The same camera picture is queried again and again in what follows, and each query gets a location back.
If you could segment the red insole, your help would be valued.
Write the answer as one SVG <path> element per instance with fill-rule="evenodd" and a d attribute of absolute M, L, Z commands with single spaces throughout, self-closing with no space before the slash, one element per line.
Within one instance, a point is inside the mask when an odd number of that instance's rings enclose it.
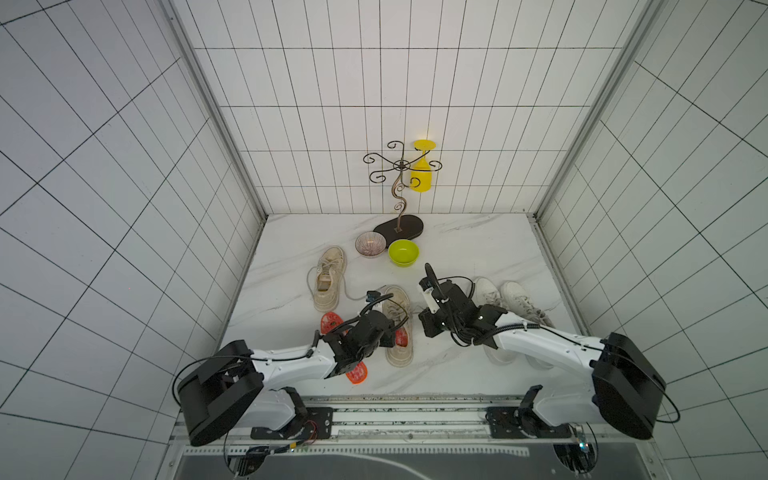
<path fill-rule="evenodd" d="M 333 328 L 341 325 L 344 320 L 334 312 L 327 312 L 321 318 L 320 333 L 325 335 Z M 364 362 L 359 362 L 352 370 L 346 373 L 347 379 L 355 385 L 361 384 L 367 378 L 368 370 Z"/>
<path fill-rule="evenodd" d="M 400 328 L 396 331 L 395 345 L 402 348 L 409 346 L 409 334 L 405 328 Z"/>

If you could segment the beige lace sneaker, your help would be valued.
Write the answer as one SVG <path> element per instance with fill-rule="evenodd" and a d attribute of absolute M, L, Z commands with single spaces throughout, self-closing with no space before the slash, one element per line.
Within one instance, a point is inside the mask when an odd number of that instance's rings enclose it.
<path fill-rule="evenodd" d="M 321 313 L 334 311 L 340 302 L 341 294 L 350 301 L 362 301 L 366 294 L 353 297 L 345 282 L 347 257 L 337 245 L 329 247 L 319 258 L 315 267 L 306 277 L 307 287 L 313 300 L 314 308 Z"/>
<path fill-rule="evenodd" d="M 386 359 L 392 366 L 403 368 L 412 362 L 414 356 L 410 298 L 404 289 L 396 285 L 385 287 L 382 294 L 390 295 L 390 298 L 382 304 L 382 313 L 392 320 L 396 327 L 394 345 L 386 348 Z M 402 348 L 395 345 L 395 333 L 400 328 L 405 328 L 409 334 L 408 347 Z"/>

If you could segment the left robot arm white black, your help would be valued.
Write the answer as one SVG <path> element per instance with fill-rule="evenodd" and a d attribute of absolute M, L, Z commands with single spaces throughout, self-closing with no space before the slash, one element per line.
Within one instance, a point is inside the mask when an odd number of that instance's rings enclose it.
<path fill-rule="evenodd" d="M 376 349 L 395 346 L 408 309 L 392 293 L 371 299 L 350 320 L 314 333 L 307 346 L 252 350 L 235 340 L 215 354 L 183 367 L 174 378 L 190 444 L 207 445 L 234 428 L 260 428 L 285 438 L 307 421 L 295 384 L 352 372 Z"/>

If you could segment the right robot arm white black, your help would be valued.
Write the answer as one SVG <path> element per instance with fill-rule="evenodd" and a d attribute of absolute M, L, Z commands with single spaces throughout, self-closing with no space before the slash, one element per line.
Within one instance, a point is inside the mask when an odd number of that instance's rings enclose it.
<path fill-rule="evenodd" d="M 501 307 L 478 306 L 430 265 L 419 285 L 427 337 L 448 332 L 462 347 L 525 355 L 576 378 L 571 385 L 529 388 L 512 414 L 524 436 L 555 438 L 572 424 L 603 423 L 636 440 L 652 438 L 666 383 L 627 336 L 570 334 Z"/>

